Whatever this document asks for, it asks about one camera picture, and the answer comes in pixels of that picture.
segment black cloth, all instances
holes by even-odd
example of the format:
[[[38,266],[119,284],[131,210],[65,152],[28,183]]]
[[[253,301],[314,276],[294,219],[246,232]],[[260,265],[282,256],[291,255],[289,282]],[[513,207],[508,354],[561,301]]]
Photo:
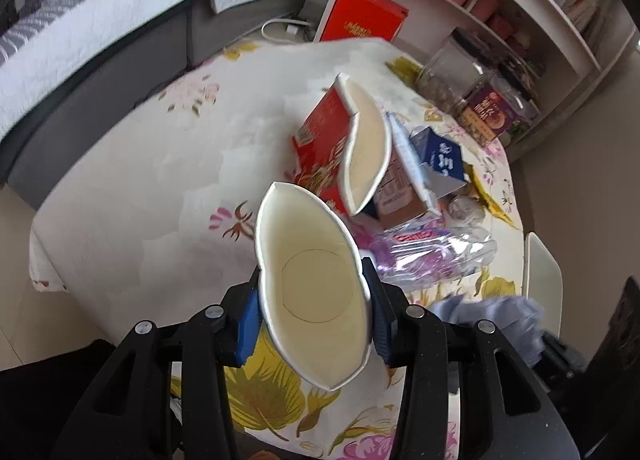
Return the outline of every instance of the black cloth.
[[[0,459],[48,460],[71,411],[113,350],[100,339],[0,372]]]

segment beige floor tile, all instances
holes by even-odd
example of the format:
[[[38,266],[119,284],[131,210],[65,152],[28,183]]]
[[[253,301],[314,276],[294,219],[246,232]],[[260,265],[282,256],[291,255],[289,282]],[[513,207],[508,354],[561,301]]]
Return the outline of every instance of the beige floor tile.
[[[29,230],[34,210],[10,188],[0,190],[0,329],[14,334],[24,285],[29,279]]]
[[[25,288],[10,340],[23,363],[82,348],[104,337],[71,294]]]
[[[20,366],[21,364],[20,359],[15,354],[9,341],[7,341],[4,334],[0,332],[0,370],[15,368],[15,366]]]

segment silver bolt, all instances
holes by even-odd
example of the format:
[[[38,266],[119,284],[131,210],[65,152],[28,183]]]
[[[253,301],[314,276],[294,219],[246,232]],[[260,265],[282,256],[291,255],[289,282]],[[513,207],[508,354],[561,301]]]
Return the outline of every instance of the silver bolt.
[[[492,334],[495,332],[495,325],[488,319],[480,319],[478,321],[478,329],[485,334]]]
[[[211,305],[204,311],[204,315],[209,319],[218,319],[222,317],[223,313],[225,313],[225,309],[220,305]]]
[[[409,305],[404,312],[414,319],[420,319],[420,317],[424,316],[424,308],[420,305]]]
[[[136,334],[140,334],[140,335],[148,334],[151,331],[151,328],[153,327],[154,326],[151,323],[151,321],[140,321],[136,325]]]

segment orange box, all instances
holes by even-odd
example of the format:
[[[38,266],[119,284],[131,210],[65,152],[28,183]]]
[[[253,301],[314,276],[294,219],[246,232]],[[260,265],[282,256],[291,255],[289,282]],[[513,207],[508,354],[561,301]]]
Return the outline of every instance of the orange box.
[[[391,42],[408,14],[391,0],[335,0],[320,40],[382,37]]]

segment white tablecloth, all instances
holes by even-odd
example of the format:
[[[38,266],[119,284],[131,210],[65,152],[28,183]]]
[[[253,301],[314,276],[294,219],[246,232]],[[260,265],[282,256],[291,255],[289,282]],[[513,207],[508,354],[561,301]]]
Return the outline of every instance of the white tablecloth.
[[[460,143],[463,159],[520,226],[500,144],[482,149],[405,87],[384,65],[400,54],[381,40],[244,43],[174,82],[111,129],[43,203],[31,233],[36,287],[64,284],[113,339],[141,319],[167,325],[220,302],[254,270],[260,200],[273,181],[290,177],[290,136],[338,72],[352,75],[410,130],[426,123]],[[498,242],[493,263],[460,282],[411,293],[410,301],[520,292],[522,230],[490,215],[484,226]],[[318,458],[383,460],[403,376],[372,353],[339,392],[319,392],[261,334],[247,365],[226,380],[232,415],[247,433]],[[454,398],[449,420],[453,458]]]

